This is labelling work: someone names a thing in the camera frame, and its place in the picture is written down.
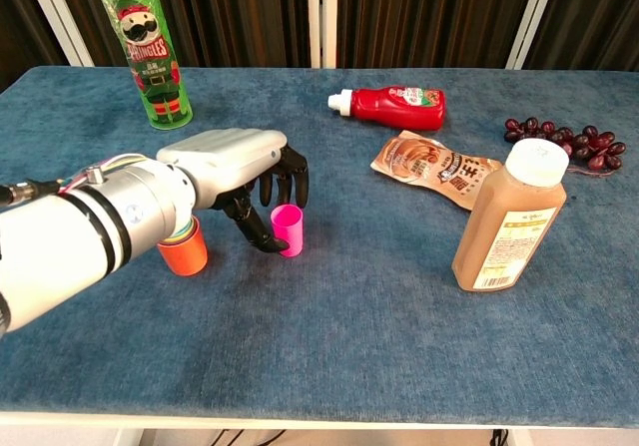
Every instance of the table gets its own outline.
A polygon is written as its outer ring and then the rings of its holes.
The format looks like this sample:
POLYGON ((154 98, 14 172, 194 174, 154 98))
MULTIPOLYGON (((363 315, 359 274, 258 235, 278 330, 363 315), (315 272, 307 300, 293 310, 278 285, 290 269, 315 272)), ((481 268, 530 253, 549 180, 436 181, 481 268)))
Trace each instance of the table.
POLYGON ((278 129, 310 164, 303 254, 261 253, 224 214, 199 212, 212 258, 198 276, 171 275, 152 250, 2 339, 4 417, 639 425, 639 74, 184 69, 184 78, 195 118, 159 132, 127 69, 29 71, 0 96, 1 180, 154 155, 207 129, 278 129), (446 123, 432 136, 458 152, 503 161, 504 120, 534 115, 614 131, 629 146, 625 167, 606 179, 567 175, 568 202, 515 287, 464 292, 450 264, 468 213, 375 173, 370 162, 396 132, 326 106, 342 88, 392 84, 446 92, 446 123))

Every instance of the dark brown curtain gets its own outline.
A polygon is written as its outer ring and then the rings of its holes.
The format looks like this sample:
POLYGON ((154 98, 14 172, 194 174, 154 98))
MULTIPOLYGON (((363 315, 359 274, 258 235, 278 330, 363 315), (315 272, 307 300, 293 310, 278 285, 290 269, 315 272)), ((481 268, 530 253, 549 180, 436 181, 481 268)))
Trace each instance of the dark brown curtain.
POLYGON ((639 70, 639 0, 548 0, 526 69, 639 70))
MULTIPOLYGON (((161 0, 183 66, 308 67, 308 0, 161 0)), ((67 0, 96 65, 126 65, 100 0, 67 0)))
POLYGON ((0 92, 31 67, 67 65, 37 0, 0 0, 0 92))
POLYGON ((506 65, 528 0, 338 0, 337 64, 506 65))

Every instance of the pringles can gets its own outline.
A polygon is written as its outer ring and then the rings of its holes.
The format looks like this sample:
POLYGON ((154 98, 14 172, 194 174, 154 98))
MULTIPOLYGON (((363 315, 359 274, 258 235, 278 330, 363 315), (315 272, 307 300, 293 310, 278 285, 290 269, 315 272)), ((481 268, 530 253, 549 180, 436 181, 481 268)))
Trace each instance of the pringles can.
POLYGON ((160 0, 102 0, 129 62, 151 125, 183 127, 193 118, 160 0))

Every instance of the pink cup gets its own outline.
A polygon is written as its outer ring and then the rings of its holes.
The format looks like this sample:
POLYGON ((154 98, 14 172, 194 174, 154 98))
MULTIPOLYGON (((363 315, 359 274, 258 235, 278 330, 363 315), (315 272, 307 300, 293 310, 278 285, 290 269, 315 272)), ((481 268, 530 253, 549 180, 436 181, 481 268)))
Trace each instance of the pink cup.
POLYGON ((271 224, 276 238, 283 239, 289 248, 280 251, 282 256, 297 256, 302 251, 302 220, 304 213, 295 205, 284 204, 276 207, 271 213, 271 224))

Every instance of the brown packet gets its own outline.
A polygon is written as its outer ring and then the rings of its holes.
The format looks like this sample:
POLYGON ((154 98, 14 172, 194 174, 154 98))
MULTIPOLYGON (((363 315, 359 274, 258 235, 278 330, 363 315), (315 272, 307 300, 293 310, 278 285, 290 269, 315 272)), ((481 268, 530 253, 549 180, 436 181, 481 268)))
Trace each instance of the brown packet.
POLYGON ((426 187, 472 210, 488 174, 501 168, 497 160, 469 157, 408 130, 393 137, 370 164, 400 182, 426 187))

